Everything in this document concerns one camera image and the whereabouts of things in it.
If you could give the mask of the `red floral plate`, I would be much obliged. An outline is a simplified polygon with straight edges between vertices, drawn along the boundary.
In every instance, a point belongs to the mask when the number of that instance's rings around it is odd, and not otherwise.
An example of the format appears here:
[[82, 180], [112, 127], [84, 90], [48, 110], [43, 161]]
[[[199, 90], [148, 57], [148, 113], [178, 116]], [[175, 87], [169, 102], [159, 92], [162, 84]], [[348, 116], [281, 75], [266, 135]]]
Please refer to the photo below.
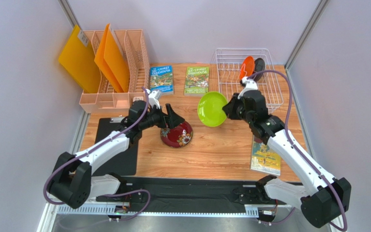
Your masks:
[[174, 129], [161, 129], [160, 138], [162, 142], [169, 147], [181, 148], [191, 142], [193, 138], [193, 129], [192, 126], [185, 121]]

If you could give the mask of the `green plate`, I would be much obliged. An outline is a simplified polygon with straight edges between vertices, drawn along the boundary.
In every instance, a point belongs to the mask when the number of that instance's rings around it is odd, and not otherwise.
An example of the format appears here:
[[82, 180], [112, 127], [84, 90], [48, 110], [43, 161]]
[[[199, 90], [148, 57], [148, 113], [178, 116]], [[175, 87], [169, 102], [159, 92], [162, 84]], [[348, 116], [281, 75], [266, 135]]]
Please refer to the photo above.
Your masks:
[[203, 125], [218, 127], [227, 119], [223, 106], [228, 103], [226, 97], [217, 91], [211, 91], [201, 97], [198, 104], [198, 116]]

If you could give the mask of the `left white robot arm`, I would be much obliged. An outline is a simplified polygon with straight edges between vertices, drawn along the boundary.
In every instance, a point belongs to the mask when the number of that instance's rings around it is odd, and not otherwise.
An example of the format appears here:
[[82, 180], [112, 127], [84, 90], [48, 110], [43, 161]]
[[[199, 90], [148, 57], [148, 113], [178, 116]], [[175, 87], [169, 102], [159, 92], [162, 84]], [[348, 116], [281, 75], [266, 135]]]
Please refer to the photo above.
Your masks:
[[74, 155], [62, 153], [44, 185], [46, 200], [76, 209], [89, 198], [117, 193], [121, 182], [115, 174], [94, 176], [94, 172], [114, 156], [137, 144], [143, 130], [154, 126], [173, 129], [185, 121], [169, 103], [166, 110], [164, 113], [159, 106], [136, 101], [117, 130], [86, 150]]

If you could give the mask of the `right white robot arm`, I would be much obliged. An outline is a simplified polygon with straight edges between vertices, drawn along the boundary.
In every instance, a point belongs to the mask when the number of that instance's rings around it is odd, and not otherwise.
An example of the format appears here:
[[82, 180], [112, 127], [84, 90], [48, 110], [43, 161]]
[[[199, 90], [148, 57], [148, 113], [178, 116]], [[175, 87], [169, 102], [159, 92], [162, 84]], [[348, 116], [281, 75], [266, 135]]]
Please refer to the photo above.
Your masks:
[[234, 93], [222, 110], [231, 120], [245, 121], [252, 134], [274, 150], [301, 180], [303, 186], [299, 187], [268, 177], [263, 184], [268, 198], [300, 209], [316, 228], [330, 224], [339, 231], [348, 230], [345, 213], [350, 203], [350, 182], [327, 172], [293, 139], [287, 124], [269, 114], [260, 91]]

